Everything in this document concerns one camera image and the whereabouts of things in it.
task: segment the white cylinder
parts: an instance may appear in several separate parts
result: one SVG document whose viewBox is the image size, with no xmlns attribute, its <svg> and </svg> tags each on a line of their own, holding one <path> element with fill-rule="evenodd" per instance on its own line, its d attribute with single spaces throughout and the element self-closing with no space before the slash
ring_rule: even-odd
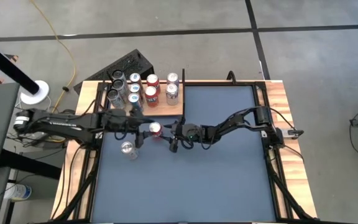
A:
<svg viewBox="0 0 358 224">
<path fill-rule="evenodd" d="M 26 200 L 32 192 L 31 187 L 22 184 L 7 183 L 4 199 L 15 201 Z"/>
</svg>

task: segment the floor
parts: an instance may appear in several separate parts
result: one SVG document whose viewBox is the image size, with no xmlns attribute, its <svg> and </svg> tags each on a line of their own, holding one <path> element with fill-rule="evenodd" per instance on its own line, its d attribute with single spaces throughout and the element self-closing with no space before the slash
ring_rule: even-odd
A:
<svg viewBox="0 0 358 224">
<path fill-rule="evenodd" d="M 36 3 L 67 39 L 75 83 L 133 49 L 161 78 L 185 68 L 189 79 L 225 78 L 233 70 L 237 79 L 283 80 L 295 124 L 305 130 L 300 146 L 318 216 L 358 223 L 358 154 L 349 142 L 349 120 L 358 112 L 358 0 Z M 20 69 L 45 80 L 55 102 L 72 64 L 51 35 L 30 1 L 0 0 L 0 51 L 18 55 Z M 70 92 L 61 108 L 74 109 L 77 99 Z M 358 148 L 358 129 L 353 134 Z M 18 203 L 11 223 L 45 222 L 52 204 L 52 198 Z"/>
</svg>

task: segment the black floor stripe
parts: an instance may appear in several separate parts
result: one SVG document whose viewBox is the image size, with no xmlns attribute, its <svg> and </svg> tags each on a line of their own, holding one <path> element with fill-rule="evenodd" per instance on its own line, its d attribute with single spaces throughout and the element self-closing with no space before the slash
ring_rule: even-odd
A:
<svg viewBox="0 0 358 224">
<path fill-rule="evenodd" d="M 268 27 L 258 28 L 259 32 L 317 31 L 358 29 L 358 25 L 307 26 L 307 27 Z"/>
<path fill-rule="evenodd" d="M 267 62 L 265 58 L 264 48 L 262 47 L 262 42 L 260 41 L 260 36 L 255 20 L 255 14 L 254 10 L 252 9 L 251 1 L 246 0 L 247 10 L 248 10 L 248 16 L 251 23 L 252 33 L 254 35 L 255 45 L 256 45 L 256 51 L 258 53 L 258 58 L 260 61 L 260 65 L 262 67 L 262 73 L 264 75 L 264 78 L 266 80 L 270 79 L 269 70 L 267 68 Z"/>
<path fill-rule="evenodd" d="M 76 34 L 58 35 L 61 40 L 73 39 L 95 39 L 111 37 L 150 37 L 163 35 L 190 35 L 190 34 L 238 34 L 252 32 L 251 28 L 222 28 L 222 29 L 193 29 L 193 30 L 165 30 L 165 31 L 145 31 L 145 32 L 120 32 L 105 34 Z M 4 41 L 30 41 L 30 40 L 55 40 L 54 35 L 30 36 L 30 37 L 0 37 L 0 42 Z"/>
</svg>

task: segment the red can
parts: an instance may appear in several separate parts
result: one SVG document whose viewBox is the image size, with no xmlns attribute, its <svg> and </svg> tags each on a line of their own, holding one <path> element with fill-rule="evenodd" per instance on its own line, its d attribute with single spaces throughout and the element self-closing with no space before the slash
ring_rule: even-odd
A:
<svg viewBox="0 0 358 224">
<path fill-rule="evenodd" d="M 147 105 L 149 107 L 156 107 L 158 105 L 158 94 L 154 86 L 148 86 L 144 95 L 146 96 Z"/>
<path fill-rule="evenodd" d="M 154 86 L 157 90 L 157 94 L 159 95 L 161 93 L 160 80 L 156 75 L 151 74 L 147 77 L 147 86 Z"/>
<path fill-rule="evenodd" d="M 160 137 L 162 135 L 162 127 L 158 122 L 153 122 L 149 125 L 149 130 L 153 134 L 153 137 Z"/>
</svg>

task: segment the blue table surface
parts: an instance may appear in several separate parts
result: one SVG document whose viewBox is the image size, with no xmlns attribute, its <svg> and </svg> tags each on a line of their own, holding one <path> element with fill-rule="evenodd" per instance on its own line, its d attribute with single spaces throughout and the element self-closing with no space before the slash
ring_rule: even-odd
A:
<svg viewBox="0 0 358 224">
<path fill-rule="evenodd" d="M 186 122 L 217 125 L 255 106 L 249 86 L 187 86 Z M 246 117 L 253 123 L 253 116 Z M 176 117 L 154 118 L 173 123 Z M 140 127 L 147 130 L 148 125 Z M 237 129 L 204 150 L 148 138 L 139 157 L 121 152 L 128 134 L 104 137 L 91 221 L 97 223 L 272 221 L 274 211 L 259 133 Z"/>
</svg>

